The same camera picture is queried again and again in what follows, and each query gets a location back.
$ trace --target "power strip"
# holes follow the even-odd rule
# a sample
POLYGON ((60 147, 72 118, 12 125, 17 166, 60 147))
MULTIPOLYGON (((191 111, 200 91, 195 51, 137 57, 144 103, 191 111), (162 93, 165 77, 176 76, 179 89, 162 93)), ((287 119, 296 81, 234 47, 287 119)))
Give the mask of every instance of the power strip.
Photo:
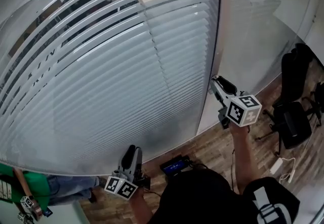
POLYGON ((277 161, 275 161, 275 163, 273 164, 273 166, 270 168, 270 173, 272 175, 274 175, 278 171, 278 169, 282 165, 282 163, 283 163, 283 160, 279 157, 277 159, 277 161))

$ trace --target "wooden floor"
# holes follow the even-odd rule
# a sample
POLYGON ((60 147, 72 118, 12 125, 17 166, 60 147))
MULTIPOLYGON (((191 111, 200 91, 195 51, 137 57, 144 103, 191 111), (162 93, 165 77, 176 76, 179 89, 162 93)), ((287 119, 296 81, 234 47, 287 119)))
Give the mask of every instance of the wooden floor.
MULTIPOLYGON (((323 69, 317 61, 313 60, 308 70, 307 80, 304 88, 304 96, 309 96, 315 85, 324 80, 323 69)), ((258 99, 263 108, 272 110, 271 105, 280 96, 281 77, 275 79, 259 95, 258 99)), ((309 104, 302 102, 305 109, 309 104)), ((263 176, 269 176, 269 169, 276 161, 273 152, 278 149, 278 135, 274 134, 264 141, 254 141, 255 137, 262 136, 270 131, 269 124, 271 121, 267 116, 261 115, 258 122, 252 126, 250 140, 255 158, 258 162, 259 169, 263 176)), ((311 126, 316 126, 315 117, 311 121, 311 126)), ((283 148, 281 157, 290 159, 296 158, 296 173, 293 181, 288 184, 287 180, 283 185, 291 190, 294 194, 305 184, 319 183, 324 179, 324 156, 323 154, 323 130, 324 127, 314 128, 312 136, 304 144, 293 150, 283 148)), ((143 168, 144 172, 151 176, 151 190, 161 194, 166 186, 163 173, 159 165, 168 161, 179 154, 189 155, 192 160, 200 159, 209 168, 222 174, 227 181, 231 182, 230 166, 231 153, 233 150, 232 137, 229 131, 223 131, 217 124, 215 127, 185 143, 181 147, 170 151, 154 160, 146 163, 143 168)), ((284 173, 289 173, 292 169, 293 161, 284 162, 283 166, 276 173, 279 177, 284 173)), ((110 223, 110 224, 128 224, 136 223, 128 204, 122 199, 107 195, 102 190, 95 190, 98 202, 90 204, 88 201, 81 201, 81 206, 91 224, 110 223)), ((159 197, 155 194, 145 194, 145 199, 149 206, 155 211, 159 205, 159 197)))

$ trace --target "blue jeans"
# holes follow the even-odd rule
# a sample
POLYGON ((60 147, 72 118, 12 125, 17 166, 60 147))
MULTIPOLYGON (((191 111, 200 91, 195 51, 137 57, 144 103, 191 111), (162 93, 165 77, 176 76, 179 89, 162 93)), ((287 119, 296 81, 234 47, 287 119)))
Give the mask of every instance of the blue jeans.
POLYGON ((50 188, 49 206, 70 204, 91 197, 91 188, 99 185, 96 176, 56 176, 47 177, 50 188))

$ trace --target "window blind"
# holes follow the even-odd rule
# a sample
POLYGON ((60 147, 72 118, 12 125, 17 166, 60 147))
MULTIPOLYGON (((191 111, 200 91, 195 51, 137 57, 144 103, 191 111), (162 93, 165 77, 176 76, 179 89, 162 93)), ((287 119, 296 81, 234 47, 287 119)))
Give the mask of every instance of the window blind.
POLYGON ((218 2, 33 0, 14 13, 0 31, 0 159, 106 174, 132 143, 149 160, 192 138, 218 2))

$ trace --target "black chair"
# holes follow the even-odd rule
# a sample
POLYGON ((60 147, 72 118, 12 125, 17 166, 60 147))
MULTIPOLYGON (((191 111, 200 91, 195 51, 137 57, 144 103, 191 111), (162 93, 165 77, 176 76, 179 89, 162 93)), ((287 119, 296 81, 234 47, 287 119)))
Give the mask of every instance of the black chair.
POLYGON ((295 44, 291 53, 284 54, 281 60, 281 95, 272 105, 278 107, 298 100, 304 91, 306 75, 313 53, 305 44, 295 44))
POLYGON ((312 119, 314 115, 318 118, 319 124, 317 125, 320 127, 322 125, 321 118, 322 113, 324 113, 324 83, 318 83, 316 85, 316 89, 314 92, 310 93, 311 95, 314 95, 315 101, 313 101, 309 97, 303 97, 302 100, 308 100, 311 104, 311 108, 307 110, 307 114, 311 114, 311 117, 309 120, 312 119))
POLYGON ((307 113, 297 101, 275 107, 273 115, 267 110, 264 110, 263 114, 267 114, 274 122, 274 125, 270 124, 272 130, 270 133, 255 140, 262 140, 278 132, 279 150, 275 152, 277 156, 281 152, 281 142, 283 142, 286 149, 292 149, 308 139, 312 133, 307 113))

